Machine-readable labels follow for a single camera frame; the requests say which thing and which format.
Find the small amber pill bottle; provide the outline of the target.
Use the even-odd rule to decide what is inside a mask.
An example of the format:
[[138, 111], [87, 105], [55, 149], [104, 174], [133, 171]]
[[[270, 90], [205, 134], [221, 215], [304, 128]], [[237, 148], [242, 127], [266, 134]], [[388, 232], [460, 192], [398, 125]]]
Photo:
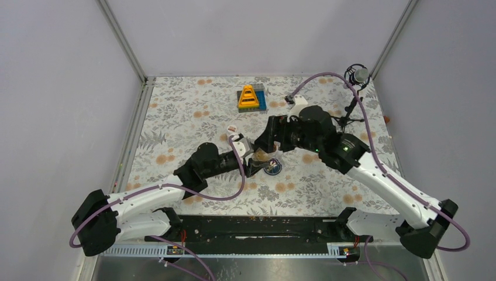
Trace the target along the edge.
[[258, 148], [253, 153], [252, 159], [258, 162], [269, 162], [271, 159], [278, 159], [278, 155], [276, 152], [267, 153], [262, 149]]

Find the round clear blue pill case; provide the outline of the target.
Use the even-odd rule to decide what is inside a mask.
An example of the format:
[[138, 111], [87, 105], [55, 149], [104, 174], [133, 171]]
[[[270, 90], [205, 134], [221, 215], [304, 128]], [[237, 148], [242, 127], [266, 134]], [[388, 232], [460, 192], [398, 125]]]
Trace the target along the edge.
[[268, 161], [268, 165], [264, 167], [263, 170], [269, 176], [276, 176], [279, 173], [281, 173], [282, 169], [283, 169], [283, 165], [281, 164], [281, 162], [276, 158], [271, 158]]

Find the white cap amber pill bottle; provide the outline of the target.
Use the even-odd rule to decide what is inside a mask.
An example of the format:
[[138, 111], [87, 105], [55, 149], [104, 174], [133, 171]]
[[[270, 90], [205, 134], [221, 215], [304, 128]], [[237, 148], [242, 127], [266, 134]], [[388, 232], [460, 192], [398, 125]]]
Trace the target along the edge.
[[237, 126], [236, 125], [228, 125], [226, 128], [227, 136], [232, 136], [237, 134]]

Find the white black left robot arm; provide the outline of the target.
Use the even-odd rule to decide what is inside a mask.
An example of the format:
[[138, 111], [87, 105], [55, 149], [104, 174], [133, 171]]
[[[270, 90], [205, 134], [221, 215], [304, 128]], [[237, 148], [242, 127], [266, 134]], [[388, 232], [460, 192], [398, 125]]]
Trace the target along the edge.
[[[131, 191], [106, 194], [101, 189], [86, 196], [71, 219], [74, 232], [69, 239], [71, 248], [81, 248], [85, 256], [103, 253], [115, 242], [145, 236], [163, 236], [173, 241], [181, 235], [180, 219], [167, 203], [198, 196], [213, 201], [229, 201], [241, 195], [246, 179], [267, 165], [254, 160], [259, 147], [240, 135], [229, 142], [231, 151], [219, 153], [210, 142], [201, 144], [190, 158], [164, 181]], [[237, 170], [241, 185], [227, 197], [203, 193], [207, 179]]]

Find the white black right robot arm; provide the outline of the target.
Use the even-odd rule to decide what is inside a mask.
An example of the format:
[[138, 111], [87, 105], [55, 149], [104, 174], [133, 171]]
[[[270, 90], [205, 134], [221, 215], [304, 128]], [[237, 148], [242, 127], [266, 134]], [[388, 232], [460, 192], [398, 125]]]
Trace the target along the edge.
[[458, 209], [452, 200], [439, 201], [399, 177], [358, 137], [337, 132], [331, 115], [317, 105], [295, 115], [270, 116], [254, 143], [266, 153], [296, 148], [315, 152], [327, 167], [365, 185], [397, 211], [387, 216], [347, 207], [335, 226], [343, 241], [356, 235], [398, 241], [410, 253], [429, 259]]

